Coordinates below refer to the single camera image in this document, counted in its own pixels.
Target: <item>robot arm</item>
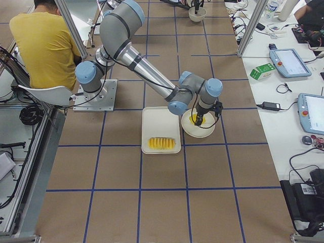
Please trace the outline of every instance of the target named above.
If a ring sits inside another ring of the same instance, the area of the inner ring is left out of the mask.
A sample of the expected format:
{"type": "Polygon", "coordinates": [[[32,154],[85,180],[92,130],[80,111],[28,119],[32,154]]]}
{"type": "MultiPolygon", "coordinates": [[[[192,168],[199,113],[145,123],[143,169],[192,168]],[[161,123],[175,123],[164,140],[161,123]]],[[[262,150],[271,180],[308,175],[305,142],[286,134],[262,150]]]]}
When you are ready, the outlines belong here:
{"type": "Polygon", "coordinates": [[[118,62],[135,72],[168,101],[168,108],[173,114],[182,115],[194,94],[199,94],[196,109],[198,120],[201,117],[202,121],[203,115],[213,110],[214,103],[222,92],[222,83],[215,78],[204,80],[185,71],[179,79],[180,86],[175,86],[132,46],[130,38],[144,21],[142,9],[133,0],[125,0],[113,11],[104,14],[100,25],[103,45],[97,50],[95,60],[79,64],[75,71],[85,96],[98,95],[101,87],[100,78],[115,62],[118,62]]]}

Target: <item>yellow shirt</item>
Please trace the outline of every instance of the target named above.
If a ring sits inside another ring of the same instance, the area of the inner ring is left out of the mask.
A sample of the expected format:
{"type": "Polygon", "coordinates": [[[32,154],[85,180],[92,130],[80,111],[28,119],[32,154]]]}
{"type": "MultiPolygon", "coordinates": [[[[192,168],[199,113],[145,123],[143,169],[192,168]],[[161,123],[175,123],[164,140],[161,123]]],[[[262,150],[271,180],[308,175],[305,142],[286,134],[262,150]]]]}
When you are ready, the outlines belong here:
{"type": "Polygon", "coordinates": [[[19,14],[10,21],[10,30],[35,89],[66,86],[73,89],[73,54],[80,53],[61,16],[47,12],[19,14]]]}

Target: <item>computer mouse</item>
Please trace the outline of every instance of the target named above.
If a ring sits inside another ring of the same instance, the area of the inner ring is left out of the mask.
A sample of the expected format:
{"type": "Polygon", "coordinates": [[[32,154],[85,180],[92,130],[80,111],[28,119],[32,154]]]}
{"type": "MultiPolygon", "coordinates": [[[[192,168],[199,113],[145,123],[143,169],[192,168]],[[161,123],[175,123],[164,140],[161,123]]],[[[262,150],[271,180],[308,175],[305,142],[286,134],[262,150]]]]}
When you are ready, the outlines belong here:
{"type": "Polygon", "coordinates": [[[303,136],[302,143],[305,145],[312,145],[313,140],[309,136],[303,136]]]}

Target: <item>white bowl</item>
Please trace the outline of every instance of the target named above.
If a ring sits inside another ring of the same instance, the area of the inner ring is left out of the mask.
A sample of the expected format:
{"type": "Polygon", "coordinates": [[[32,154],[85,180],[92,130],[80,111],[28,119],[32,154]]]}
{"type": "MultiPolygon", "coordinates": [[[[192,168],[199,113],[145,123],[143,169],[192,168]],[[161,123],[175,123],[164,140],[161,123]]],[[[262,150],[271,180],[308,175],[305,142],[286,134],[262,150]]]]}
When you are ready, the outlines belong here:
{"type": "Polygon", "coordinates": [[[198,9],[198,13],[194,14],[194,7],[189,9],[189,18],[193,21],[193,22],[200,22],[201,20],[204,19],[204,17],[206,16],[206,9],[199,7],[198,9]]]}

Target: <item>person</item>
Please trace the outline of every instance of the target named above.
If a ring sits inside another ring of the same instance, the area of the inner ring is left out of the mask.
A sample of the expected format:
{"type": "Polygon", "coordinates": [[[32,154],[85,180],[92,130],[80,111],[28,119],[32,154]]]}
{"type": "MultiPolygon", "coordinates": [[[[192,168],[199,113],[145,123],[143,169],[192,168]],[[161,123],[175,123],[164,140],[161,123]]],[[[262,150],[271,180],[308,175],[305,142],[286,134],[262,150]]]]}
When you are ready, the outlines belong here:
{"type": "Polygon", "coordinates": [[[324,27],[324,0],[312,0],[296,11],[295,17],[304,32],[319,31],[324,27]]]}
{"type": "Polygon", "coordinates": [[[35,10],[10,20],[9,27],[35,89],[73,89],[80,53],[54,0],[34,0],[35,10]]]}

